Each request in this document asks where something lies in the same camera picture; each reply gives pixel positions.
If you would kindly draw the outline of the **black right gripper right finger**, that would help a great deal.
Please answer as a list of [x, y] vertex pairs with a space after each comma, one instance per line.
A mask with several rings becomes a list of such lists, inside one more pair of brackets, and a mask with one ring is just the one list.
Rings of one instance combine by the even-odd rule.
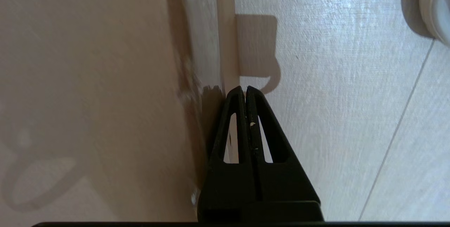
[[267, 99], [252, 86], [246, 90], [246, 115], [257, 198], [319, 203], [320, 199]]

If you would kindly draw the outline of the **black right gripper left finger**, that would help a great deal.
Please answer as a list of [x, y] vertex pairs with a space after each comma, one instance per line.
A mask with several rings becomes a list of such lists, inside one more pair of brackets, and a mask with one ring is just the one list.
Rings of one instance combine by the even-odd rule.
[[[237, 120], [238, 163], [224, 161], [231, 116]], [[198, 199], [199, 220], [241, 220], [242, 208], [257, 199], [250, 153], [249, 123], [240, 86], [226, 97]]]

